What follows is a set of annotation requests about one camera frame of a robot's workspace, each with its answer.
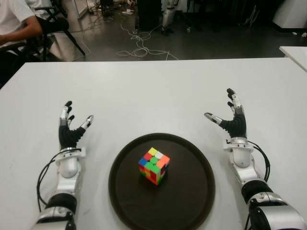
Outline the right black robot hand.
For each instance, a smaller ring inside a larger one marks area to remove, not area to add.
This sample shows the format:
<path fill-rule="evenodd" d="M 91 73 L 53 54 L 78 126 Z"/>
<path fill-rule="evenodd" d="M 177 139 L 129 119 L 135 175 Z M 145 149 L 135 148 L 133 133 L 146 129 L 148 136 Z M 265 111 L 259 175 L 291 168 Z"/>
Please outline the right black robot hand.
<path fill-rule="evenodd" d="M 212 113 L 204 113 L 204 116 L 228 132 L 231 138 L 247 138 L 247 125 L 243 105 L 234 90 L 228 88 L 226 91 L 228 98 L 231 100 L 227 104 L 233 112 L 233 119 L 224 120 Z"/>

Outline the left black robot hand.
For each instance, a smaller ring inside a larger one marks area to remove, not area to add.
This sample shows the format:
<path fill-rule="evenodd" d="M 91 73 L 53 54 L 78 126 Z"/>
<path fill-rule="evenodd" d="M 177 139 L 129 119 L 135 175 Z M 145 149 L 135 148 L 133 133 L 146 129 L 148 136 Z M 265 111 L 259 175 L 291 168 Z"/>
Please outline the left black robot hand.
<path fill-rule="evenodd" d="M 94 116 L 90 115 L 86 118 L 85 122 L 77 129 L 71 130 L 71 121 L 75 118 L 74 115 L 69 116 L 72 110 L 72 101 L 67 101 L 62 108 L 59 117 L 59 145 L 60 150 L 67 148 L 76 148 L 78 141 L 84 135 L 88 127 L 93 123 Z"/>

